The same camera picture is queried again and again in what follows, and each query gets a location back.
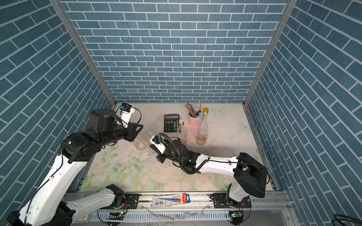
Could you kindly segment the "clear glass bottle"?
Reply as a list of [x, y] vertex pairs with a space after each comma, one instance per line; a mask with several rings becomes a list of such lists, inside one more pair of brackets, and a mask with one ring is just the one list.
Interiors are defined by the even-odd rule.
[[150, 145], [150, 136], [145, 131], [140, 131], [135, 140], [133, 141], [133, 145], [139, 151], [144, 151], [149, 149]]

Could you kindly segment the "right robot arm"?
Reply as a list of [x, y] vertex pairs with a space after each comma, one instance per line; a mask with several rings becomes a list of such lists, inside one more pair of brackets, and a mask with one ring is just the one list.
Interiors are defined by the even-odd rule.
[[212, 157], [190, 151], [180, 139], [172, 140], [164, 133], [152, 136], [150, 142], [150, 148], [157, 153], [160, 163], [169, 159], [188, 175], [214, 173], [233, 177], [234, 181], [228, 185], [226, 195], [220, 201], [229, 207], [239, 207], [249, 196], [265, 198], [269, 172], [247, 153], [240, 153], [237, 157]]

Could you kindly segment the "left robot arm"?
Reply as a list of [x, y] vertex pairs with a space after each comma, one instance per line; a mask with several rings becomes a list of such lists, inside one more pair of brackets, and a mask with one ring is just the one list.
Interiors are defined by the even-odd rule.
[[8, 215], [8, 223], [12, 226], [70, 226], [103, 207], [125, 207], [124, 191], [114, 184], [86, 198], [70, 202], [62, 199], [75, 177], [103, 147], [123, 139], [135, 140], [143, 129], [143, 125], [130, 121], [135, 111], [137, 108], [127, 103], [122, 103], [116, 111], [93, 110], [87, 129], [61, 142], [60, 154], [46, 178], [22, 209]]

